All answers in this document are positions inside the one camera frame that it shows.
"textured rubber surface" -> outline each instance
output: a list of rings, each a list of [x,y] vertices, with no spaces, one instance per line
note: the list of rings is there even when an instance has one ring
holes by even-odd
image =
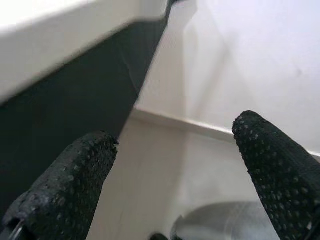
[[[117,155],[105,132],[69,145],[6,212],[5,226],[24,221],[39,240],[85,240],[103,183]]]
[[[252,111],[233,123],[234,138],[260,200],[281,240],[317,227],[320,164],[299,144]],[[318,239],[315,234],[310,239]]]

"floor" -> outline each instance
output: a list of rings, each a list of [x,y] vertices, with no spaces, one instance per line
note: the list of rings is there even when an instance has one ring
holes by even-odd
[[[87,240],[169,236],[179,216],[212,203],[257,200],[235,145],[130,119]]]

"wall baseboard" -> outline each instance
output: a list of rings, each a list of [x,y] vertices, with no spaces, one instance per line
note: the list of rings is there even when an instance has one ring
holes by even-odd
[[[134,108],[130,115],[131,118],[147,123],[152,123],[169,128],[175,128],[182,131],[192,132],[195,134],[207,136],[213,139],[236,144],[234,135],[231,130],[222,127],[216,127],[202,122],[189,119],[179,119],[173,116],[144,111]],[[318,162],[320,162],[320,153],[308,151]]]

